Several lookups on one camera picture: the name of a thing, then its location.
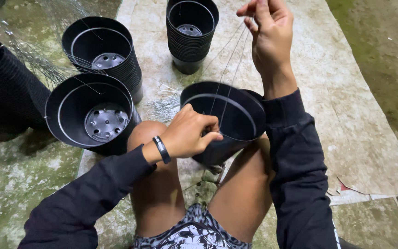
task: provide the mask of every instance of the shirt cuff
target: shirt cuff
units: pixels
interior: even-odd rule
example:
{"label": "shirt cuff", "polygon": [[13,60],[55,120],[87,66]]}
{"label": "shirt cuff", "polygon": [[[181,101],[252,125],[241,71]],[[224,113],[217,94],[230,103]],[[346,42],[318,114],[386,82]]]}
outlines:
{"label": "shirt cuff", "polygon": [[267,126],[272,128],[295,125],[305,114],[300,89],[280,98],[264,99],[262,104],[267,115]]}
{"label": "shirt cuff", "polygon": [[151,174],[156,169],[156,165],[150,165],[145,159],[142,146],[144,144],[124,155],[117,156],[112,162],[113,176],[120,189],[128,190],[130,183]]}

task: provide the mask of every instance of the knee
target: knee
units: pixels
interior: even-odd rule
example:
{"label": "knee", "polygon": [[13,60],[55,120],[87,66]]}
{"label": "knee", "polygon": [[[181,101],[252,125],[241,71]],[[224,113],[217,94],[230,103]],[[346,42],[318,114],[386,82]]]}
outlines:
{"label": "knee", "polygon": [[167,126],[157,121],[144,121],[138,124],[131,132],[128,138],[128,151],[136,148],[141,144],[150,142],[153,137],[164,133]]}

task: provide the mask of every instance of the patterned shorts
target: patterned shorts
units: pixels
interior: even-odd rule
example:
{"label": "patterned shorts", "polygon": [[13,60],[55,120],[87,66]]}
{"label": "patterned shorts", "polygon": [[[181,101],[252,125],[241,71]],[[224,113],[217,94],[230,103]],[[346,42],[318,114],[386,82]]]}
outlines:
{"label": "patterned shorts", "polygon": [[251,249],[245,243],[229,235],[205,208],[198,203],[191,205],[176,225],[154,237],[135,235],[132,248],[156,249]]}

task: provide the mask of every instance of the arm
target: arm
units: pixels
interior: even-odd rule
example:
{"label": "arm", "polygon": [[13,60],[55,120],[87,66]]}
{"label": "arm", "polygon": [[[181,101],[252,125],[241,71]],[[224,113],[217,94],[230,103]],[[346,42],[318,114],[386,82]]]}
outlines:
{"label": "arm", "polygon": [[280,248],[337,248],[314,118],[305,112],[299,90],[263,104],[276,171],[270,191]]}
{"label": "arm", "polygon": [[291,69],[293,15],[283,0],[252,0],[237,14],[254,16],[258,24],[245,19],[265,93],[279,247],[338,248],[322,146]]}
{"label": "arm", "polygon": [[[209,127],[212,132],[201,137]],[[213,140],[222,140],[218,118],[196,113],[190,104],[160,135],[174,160],[201,153]],[[96,248],[97,219],[112,210],[132,184],[152,173],[162,156],[152,141],[122,156],[109,156],[81,177],[45,198],[30,213],[19,248]]]}
{"label": "arm", "polygon": [[32,210],[19,248],[96,248],[96,220],[112,210],[130,192],[131,184],[152,169],[142,146],[103,159]]}

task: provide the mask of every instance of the person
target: person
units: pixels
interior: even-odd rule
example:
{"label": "person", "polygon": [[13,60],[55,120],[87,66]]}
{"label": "person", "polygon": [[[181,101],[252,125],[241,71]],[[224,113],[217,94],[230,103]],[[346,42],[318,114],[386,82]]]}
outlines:
{"label": "person", "polygon": [[19,248],[95,248],[96,220],[129,193],[137,224],[132,248],[251,248],[272,203],[280,248],[340,248],[322,146],[291,69],[293,14],[283,0],[252,0],[237,15],[246,16],[253,36],[266,136],[235,158],[208,206],[185,209],[176,158],[201,153],[223,136],[217,117],[187,104],[168,127],[142,122],[125,155],[103,159],[45,198],[25,223]]}

